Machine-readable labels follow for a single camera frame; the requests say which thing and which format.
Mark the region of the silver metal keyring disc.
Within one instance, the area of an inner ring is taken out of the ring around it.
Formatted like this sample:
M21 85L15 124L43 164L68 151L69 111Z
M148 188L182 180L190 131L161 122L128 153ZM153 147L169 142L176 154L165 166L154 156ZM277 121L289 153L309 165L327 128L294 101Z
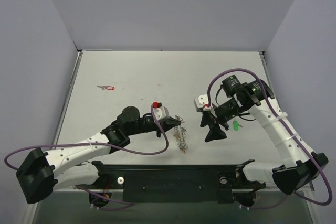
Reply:
M183 126L184 120L182 117L175 115L175 118L180 121L180 125L174 127L174 134L173 136L175 137L177 141L177 145L179 150L183 153L186 154L186 151L188 149L188 146L186 144L186 128Z

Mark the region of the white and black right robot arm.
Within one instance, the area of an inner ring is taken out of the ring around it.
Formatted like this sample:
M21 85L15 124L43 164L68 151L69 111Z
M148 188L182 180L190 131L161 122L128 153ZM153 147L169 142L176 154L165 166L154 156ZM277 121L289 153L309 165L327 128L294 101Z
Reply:
M282 163L271 164L248 161L235 173L235 182L241 187L251 182L273 183L286 195L291 195L310 183L324 169L329 160L324 153L316 153L299 136L287 119L272 90L263 81L240 83L235 75L223 80L228 101L216 106L207 95L200 95L194 104L202 114L201 127L208 126L206 142L226 139L228 121L248 112L265 130Z

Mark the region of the key with green tag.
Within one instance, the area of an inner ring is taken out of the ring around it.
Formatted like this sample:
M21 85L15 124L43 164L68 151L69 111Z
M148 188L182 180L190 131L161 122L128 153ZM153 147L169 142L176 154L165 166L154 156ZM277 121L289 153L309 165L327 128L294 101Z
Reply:
M235 131L238 131L240 128L243 128L243 126L240 125L237 120L233 120L233 128Z

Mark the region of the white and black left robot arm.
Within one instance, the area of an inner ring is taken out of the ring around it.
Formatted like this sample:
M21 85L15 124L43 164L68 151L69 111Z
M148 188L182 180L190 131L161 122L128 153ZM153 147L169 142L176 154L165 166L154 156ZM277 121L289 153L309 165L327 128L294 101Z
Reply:
M164 106L151 106L148 115L141 116L134 106L128 106L102 131L75 144L31 147L16 177L28 204L47 198L54 190L77 185L102 189L108 184L109 172L94 158L118 150L127 152L130 136L156 132L157 136L181 125Z

